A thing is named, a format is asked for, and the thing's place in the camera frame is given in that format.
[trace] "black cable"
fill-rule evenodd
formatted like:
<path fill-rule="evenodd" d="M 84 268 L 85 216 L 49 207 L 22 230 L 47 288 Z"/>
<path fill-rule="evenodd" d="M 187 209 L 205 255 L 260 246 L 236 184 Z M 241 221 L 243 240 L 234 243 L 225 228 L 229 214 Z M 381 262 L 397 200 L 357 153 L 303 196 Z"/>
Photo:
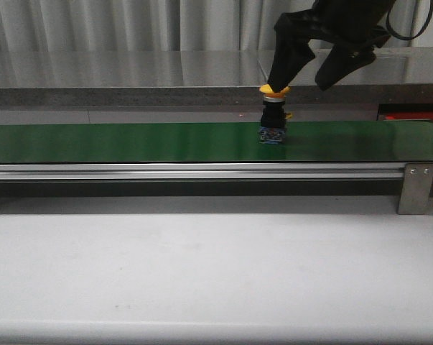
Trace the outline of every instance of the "black cable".
<path fill-rule="evenodd" d="M 387 14 L 387 18 L 386 18 L 387 31 L 390 32 L 390 35 L 398 38 L 399 40 L 411 41 L 414 38 L 418 38 L 420 35 L 422 35 L 425 32 L 425 30 L 427 30 L 427 27 L 430 25 L 430 22 L 432 21 L 432 17 L 433 17 L 433 0 L 430 0 L 429 14 L 427 16 L 427 19 L 425 19 L 424 26 L 420 29 L 419 33 L 414 35 L 414 36 L 403 36 L 403 35 L 399 34 L 398 32 L 396 32 L 395 29 L 391 26 L 390 14 L 391 14 L 391 11 L 393 9 L 394 9 L 394 7 L 392 7 L 390 9 L 390 11 L 388 11 L 388 14 Z"/>

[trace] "green conveyor belt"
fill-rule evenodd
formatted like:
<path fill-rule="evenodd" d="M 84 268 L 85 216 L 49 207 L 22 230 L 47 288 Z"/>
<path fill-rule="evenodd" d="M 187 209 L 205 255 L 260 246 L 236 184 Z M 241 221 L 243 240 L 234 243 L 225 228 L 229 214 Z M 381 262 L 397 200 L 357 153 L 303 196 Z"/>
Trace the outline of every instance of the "green conveyor belt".
<path fill-rule="evenodd" d="M 433 160 L 428 121 L 296 122 L 283 145 L 257 123 L 0 126 L 0 163 Z"/>

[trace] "metal countertop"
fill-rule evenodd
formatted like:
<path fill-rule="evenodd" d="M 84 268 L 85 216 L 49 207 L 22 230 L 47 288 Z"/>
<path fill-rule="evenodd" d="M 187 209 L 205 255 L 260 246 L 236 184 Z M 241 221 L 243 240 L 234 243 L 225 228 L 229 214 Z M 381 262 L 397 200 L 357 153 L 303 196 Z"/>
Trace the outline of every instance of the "metal countertop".
<path fill-rule="evenodd" d="M 433 104 L 433 48 L 378 50 L 378 60 L 322 92 L 294 80 L 294 104 Z M 258 104 L 272 51 L 0 52 L 0 107 L 246 106 Z"/>

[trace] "red object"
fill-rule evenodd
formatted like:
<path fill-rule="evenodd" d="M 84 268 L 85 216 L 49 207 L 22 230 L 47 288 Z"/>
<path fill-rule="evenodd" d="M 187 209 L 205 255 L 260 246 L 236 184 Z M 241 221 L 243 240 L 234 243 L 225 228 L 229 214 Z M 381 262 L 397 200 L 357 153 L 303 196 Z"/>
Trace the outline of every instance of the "red object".
<path fill-rule="evenodd" d="M 413 113 L 388 113 L 385 114 L 386 120 L 414 120 L 431 119 L 433 121 L 433 111 L 418 111 Z"/>

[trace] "metal bracket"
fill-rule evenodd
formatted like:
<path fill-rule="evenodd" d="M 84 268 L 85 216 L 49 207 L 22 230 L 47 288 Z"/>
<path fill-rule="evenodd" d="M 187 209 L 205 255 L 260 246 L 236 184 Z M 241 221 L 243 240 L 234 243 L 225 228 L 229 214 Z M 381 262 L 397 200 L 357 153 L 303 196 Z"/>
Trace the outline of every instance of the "metal bracket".
<path fill-rule="evenodd" d="M 425 214 L 433 184 L 433 163 L 407 164 L 399 214 Z"/>

